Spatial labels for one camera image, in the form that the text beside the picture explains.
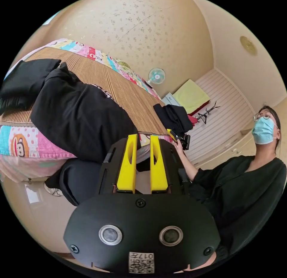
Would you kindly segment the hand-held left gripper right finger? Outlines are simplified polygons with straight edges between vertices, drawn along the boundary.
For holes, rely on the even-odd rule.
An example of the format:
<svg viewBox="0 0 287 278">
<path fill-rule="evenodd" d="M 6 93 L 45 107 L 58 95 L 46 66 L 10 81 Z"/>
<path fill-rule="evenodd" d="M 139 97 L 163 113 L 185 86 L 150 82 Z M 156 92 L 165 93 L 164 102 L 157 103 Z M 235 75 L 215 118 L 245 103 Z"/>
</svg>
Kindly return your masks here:
<svg viewBox="0 0 287 278">
<path fill-rule="evenodd" d="M 151 192 L 166 192 L 168 182 L 157 136 L 150 137 L 150 190 Z"/>
</svg>

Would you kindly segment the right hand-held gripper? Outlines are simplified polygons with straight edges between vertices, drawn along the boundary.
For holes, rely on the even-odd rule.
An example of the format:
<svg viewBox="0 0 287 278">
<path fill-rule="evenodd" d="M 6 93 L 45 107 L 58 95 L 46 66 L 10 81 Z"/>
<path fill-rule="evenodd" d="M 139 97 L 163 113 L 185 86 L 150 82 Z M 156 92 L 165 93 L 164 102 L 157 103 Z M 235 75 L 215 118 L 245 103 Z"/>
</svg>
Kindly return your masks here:
<svg viewBox="0 0 287 278">
<path fill-rule="evenodd" d="M 171 129 L 167 129 L 167 132 L 169 134 L 169 136 L 172 138 L 172 140 L 174 142 L 177 142 L 177 140 L 180 140 L 181 145 L 182 145 L 182 149 L 184 151 L 189 150 L 189 146 L 190 146 L 190 135 L 185 134 L 184 137 L 182 136 L 177 136 L 177 134 L 171 130 Z"/>
</svg>

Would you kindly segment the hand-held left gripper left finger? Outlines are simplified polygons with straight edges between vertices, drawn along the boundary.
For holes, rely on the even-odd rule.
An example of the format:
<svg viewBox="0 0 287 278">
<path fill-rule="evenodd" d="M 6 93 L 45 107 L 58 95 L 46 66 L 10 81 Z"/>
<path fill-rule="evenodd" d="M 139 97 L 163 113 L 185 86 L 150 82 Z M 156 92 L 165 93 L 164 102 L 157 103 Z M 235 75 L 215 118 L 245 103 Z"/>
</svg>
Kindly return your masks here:
<svg viewBox="0 0 287 278">
<path fill-rule="evenodd" d="M 128 136 L 117 179 L 119 192 L 135 193 L 137 142 L 137 134 Z"/>
</svg>

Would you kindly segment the person's right hand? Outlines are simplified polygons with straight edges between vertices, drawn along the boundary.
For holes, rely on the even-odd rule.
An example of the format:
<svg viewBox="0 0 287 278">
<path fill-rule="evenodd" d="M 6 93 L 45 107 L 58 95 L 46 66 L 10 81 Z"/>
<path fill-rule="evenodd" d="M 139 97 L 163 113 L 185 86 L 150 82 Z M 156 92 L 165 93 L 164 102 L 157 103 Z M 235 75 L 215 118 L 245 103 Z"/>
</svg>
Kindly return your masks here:
<svg viewBox="0 0 287 278">
<path fill-rule="evenodd" d="M 177 154 L 179 155 L 179 157 L 182 159 L 182 158 L 187 158 L 185 153 L 184 153 L 184 150 L 183 150 L 183 147 L 182 147 L 182 144 L 181 144 L 181 141 L 178 139 L 177 142 L 173 142 L 173 145 L 177 151 Z"/>
</svg>

